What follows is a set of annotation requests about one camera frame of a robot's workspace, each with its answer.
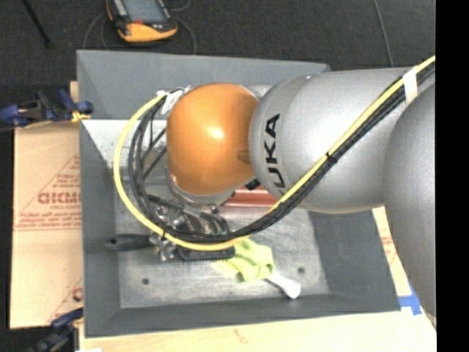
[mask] handheld device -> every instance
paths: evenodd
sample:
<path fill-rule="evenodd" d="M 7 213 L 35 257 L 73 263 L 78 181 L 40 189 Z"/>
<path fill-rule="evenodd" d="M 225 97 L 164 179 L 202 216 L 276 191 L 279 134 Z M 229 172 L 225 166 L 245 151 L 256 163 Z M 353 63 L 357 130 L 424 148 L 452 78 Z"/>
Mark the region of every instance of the handheld device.
<path fill-rule="evenodd" d="M 106 0 L 106 11 L 119 36 L 130 44 L 152 44 L 177 32 L 163 0 Z"/>

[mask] cardboard sheet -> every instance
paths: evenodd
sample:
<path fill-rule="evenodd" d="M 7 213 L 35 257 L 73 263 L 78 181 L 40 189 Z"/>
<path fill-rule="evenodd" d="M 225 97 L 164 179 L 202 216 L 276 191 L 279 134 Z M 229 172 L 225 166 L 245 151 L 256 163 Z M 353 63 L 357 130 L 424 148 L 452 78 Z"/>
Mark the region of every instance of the cardboard sheet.
<path fill-rule="evenodd" d="M 83 306 L 78 126 L 15 131 L 10 328 Z"/>

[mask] gray bin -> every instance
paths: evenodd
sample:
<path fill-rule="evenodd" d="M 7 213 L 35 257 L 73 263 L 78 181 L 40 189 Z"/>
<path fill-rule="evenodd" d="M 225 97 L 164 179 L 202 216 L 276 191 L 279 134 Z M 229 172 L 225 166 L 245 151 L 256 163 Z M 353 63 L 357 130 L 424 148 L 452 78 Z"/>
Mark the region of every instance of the gray bin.
<path fill-rule="evenodd" d="M 156 91 L 210 82 L 272 85 L 324 71 L 327 65 L 308 62 L 78 52 L 80 99 L 95 105 L 81 126 L 86 336 L 399 309 L 371 211 L 331 216 L 297 209 L 253 236 L 272 247 L 279 272 L 302 284 L 296 300 L 265 281 L 236 283 L 212 263 L 158 263 L 151 248 L 104 247 L 118 232 L 149 233 L 118 199 L 110 158 L 119 127 Z M 243 218 L 233 216 L 241 224 Z"/>

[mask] black floor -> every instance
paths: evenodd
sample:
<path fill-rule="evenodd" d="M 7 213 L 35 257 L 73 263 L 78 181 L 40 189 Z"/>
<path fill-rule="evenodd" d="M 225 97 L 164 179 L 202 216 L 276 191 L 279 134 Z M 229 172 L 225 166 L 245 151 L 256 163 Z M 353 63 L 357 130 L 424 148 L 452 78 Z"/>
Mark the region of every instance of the black floor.
<path fill-rule="evenodd" d="M 197 54 L 328 63 L 332 70 L 410 66 L 435 54 L 436 0 L 192 0 L 177 16 L 192 29 Z M 104 12 L 104 0 L 0 0 L 0 107 L 28 100 L 35 88 L 68 85 L 76 77 L 75 51 Z M 184 0 L 167 0 L 173 6 Z M 89 30 L 87 48 L 128 48 L 107 21 Z M 190 54 L 182 28 L 170 41 L 145 50 Z M 0 352 L 21 351 L 46 330 L 7 330 L 11 254 L 12 137 L 0 133 Z"/>

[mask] blue clamp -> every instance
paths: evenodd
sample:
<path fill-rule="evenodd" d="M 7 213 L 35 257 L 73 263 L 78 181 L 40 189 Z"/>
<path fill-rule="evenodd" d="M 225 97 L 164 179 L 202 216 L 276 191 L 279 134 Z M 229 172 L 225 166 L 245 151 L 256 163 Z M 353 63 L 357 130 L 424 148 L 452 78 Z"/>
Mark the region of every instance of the blue clamp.
<path fill-rule="evenodd" d="M 24 352 L 56 352 L 59 351 L 70 340 L 76 328 L 72 322 L 83 317 L 83 308 L 68 312 L 53 320 L 51 328 L 54 332 L 41 339 L 34 346 L 27 348 Z"/>
<path fill-rule="evenodd" d="M 24 127 L 42 121 L 70 121 L 76 114 L 88 117 L 93 111 L 92 103 L 87 100 L 75 103 L 64 89 L 57 92 L 56 100 L 50 100 L 40 90 L 32 101 L 2 108 L 0 119 L 7 124 Z"/>

